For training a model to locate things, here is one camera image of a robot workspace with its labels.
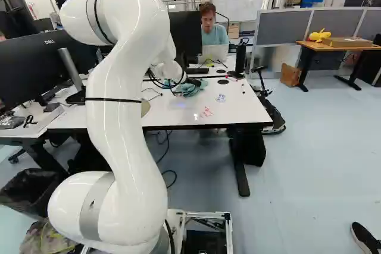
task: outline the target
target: black monitor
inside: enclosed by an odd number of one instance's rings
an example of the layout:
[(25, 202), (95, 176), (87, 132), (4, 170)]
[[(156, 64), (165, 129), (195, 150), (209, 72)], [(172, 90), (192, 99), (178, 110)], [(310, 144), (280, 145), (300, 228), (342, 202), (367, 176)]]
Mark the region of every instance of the black monitor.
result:
[(0, 0), (0, 11), (7, 13), (8, 39), (38, 33), (25, 0)]
[(23, 102), (69, 79), (58, 53), (67, 48), (79, 73), (87, 73), (98, 63), (98, 47), (71, 38), (65, 30), (40, 33), (0, 43), (0, 112), (11, 110)]
[(50, 18), (43, 18), (43, 19), (35, 20), (34, 24), (35, 24), (36, 29), (39, 32), (53, 31), (54, 30), (52, 20), (50, 20)]
[(171, 35), (177, 58), (192, 58), (202, 53), (200, 11), (169, 13)]

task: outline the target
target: laptop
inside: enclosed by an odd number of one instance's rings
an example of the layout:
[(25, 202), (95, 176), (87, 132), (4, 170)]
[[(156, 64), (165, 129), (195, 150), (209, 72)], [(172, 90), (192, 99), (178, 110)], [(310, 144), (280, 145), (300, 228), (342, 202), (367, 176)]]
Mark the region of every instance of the laptop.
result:
[(212, 61), (226, 62), (228, 51), (229, 44), (202, 46), (202, 55), (199, 56), (198, 62), (203, 63), (207, 59), (211, 59)]

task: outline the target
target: brown hair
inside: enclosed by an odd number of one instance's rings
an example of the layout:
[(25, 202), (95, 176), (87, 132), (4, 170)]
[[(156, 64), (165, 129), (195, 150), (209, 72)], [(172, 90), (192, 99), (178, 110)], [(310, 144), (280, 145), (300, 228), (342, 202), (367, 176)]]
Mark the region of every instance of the brown hair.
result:
[(205, 13), (208, 13), (209, 11), (213, 11), (213, 13), (216, 13), (216, 6), (214, 6), (212, 2), (204, 2), (200, 5), (201, 15), (204, 15)]

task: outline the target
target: white robotic arm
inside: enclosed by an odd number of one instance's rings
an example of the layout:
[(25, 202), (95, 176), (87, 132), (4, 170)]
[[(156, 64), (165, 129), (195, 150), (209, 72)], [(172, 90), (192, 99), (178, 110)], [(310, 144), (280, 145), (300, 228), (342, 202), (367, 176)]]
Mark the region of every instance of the white robotic arm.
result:
[(151, 253), (163, 236), (167, 191), (143, 136), (140, 90), (152, 63), (163, 77), (182, 75), (173, 61), (167, 10), (161, 0), (67, 0), (60, 18), (80, 42), (115, 43), (86, 88), (90, 139), (113, 173), (66, 179), (49, 201), (49, 219), (60, 233), (92, 248)]

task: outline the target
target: gray cubicle partition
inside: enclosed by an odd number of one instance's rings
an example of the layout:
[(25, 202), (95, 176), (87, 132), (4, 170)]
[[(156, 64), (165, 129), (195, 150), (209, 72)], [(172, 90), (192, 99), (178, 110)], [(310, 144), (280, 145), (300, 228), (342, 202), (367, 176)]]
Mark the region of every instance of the gray cubicle partition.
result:
[(279, 10), (262, 13), (257, 30), (257, 45), (275, 46), (303, 39), (310, 15), (311, 11)]
[(374, 40), (376, 34), (381, 33), (381, 10), (375, 8), (368, 8), (364, 19), (361, 22), (361, 26), (358, 29), (357, 36)]
[(359, 36), (373, 40), (381, 33), (381, 8), (324, 7), (261, 10), (257, 16), (254, 46), (295, 45), (311, 32), (325, 28), (333, 37)]
[(332, 37), (353, 36), (362, 14), (362, 9), (316, 10), (307, 34), (325, 28)]

